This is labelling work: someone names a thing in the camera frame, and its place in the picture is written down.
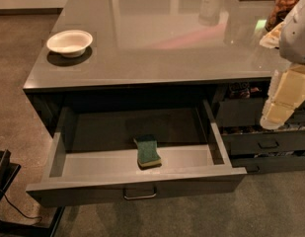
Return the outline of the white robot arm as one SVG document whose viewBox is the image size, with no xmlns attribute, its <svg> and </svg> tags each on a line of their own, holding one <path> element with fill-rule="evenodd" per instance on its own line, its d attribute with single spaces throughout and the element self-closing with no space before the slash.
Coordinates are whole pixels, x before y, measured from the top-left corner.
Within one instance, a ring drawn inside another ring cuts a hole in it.
<svg viewBox="0 0 305 237">
<path fill-rule="evenodd" d="M 278 45 L 280 56 L 291 65 L 272 75 L 260 119 L 265 129 L 283 126 L 305 102 L 305 0 L 299 0 L 284 19 Z"/>
</svg>

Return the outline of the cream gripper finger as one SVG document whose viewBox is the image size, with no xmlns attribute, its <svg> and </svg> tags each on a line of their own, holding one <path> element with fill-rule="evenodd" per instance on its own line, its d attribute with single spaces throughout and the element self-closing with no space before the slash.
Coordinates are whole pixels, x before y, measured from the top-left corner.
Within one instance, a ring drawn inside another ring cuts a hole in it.
<svg viewBox="0 0 305 237">
<path fill-rule="evenodd" d="M 283 23 L 278 24 L 270 32 L 262 37 L 260 45 L 266 48 L 279 48 L 279 39 Z"/>
<path fill-rule="evenodd" d="M 292 64 L 284 71 L 275 70 L 267 95 L 260 125 L 268 130 L 278 129 L 305 102 L 305 65 Z"/>
</svg>

